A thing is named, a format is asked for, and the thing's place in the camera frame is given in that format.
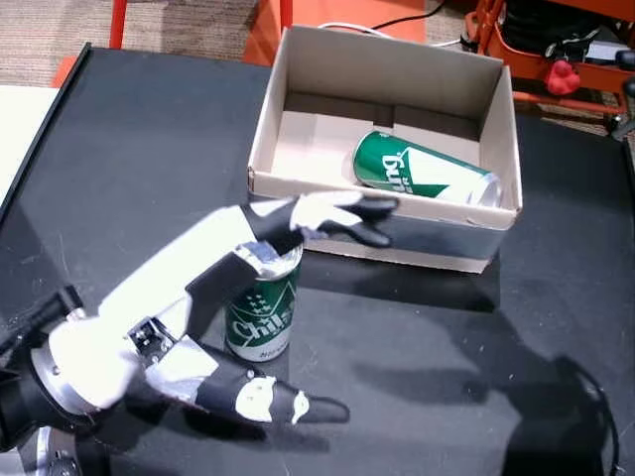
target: red chair leg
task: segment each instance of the red chair leg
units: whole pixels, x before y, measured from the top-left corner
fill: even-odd
[[[121,49],[123,27],[126,21],[127,0],[112,1],[112,22],[110,23],[110,48]]]
[[[294,0],[280,0],[280,33],[294,23]]]

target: can top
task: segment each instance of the can top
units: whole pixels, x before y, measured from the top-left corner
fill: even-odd
[[[300,264],[302,252],[303,247],[300,245],[281,257],[272,256],[270,261],[263,263],[264,269],[257,281],[276,281],[284,278]]]

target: white paper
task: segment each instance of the white paper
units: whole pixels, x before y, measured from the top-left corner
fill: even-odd
[[[51,87],[0,85],[0,202],[57,94]]]

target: open cardboard box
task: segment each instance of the open cardboard box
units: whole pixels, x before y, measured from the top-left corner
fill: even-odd
[[[436,149],[498,174],[498,208],[362,186],[352,153],[371,130]],[[248,165],[256,196],[361,190],[398,196],[381,225],[390,249],[346,238],[307,248],[480,273],[522,208],[509,68],[498,59],[315,28],[285,31]]]

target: black table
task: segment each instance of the black table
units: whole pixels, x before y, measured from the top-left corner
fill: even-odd
[[[88,51],[0,229],[3,323],[64,282],[94,311],[162,245],[246,199],[268,75]],[[598,475],[615,442],[589,378],[635,471],[624,150],[518,124],[526,206],[482,276],[306,255],[291,347],[266,370],[346,401],[350,424],[239,426],[133,395],[96,436],[113,474]],[[204,339],[221,332],[217,319]]]

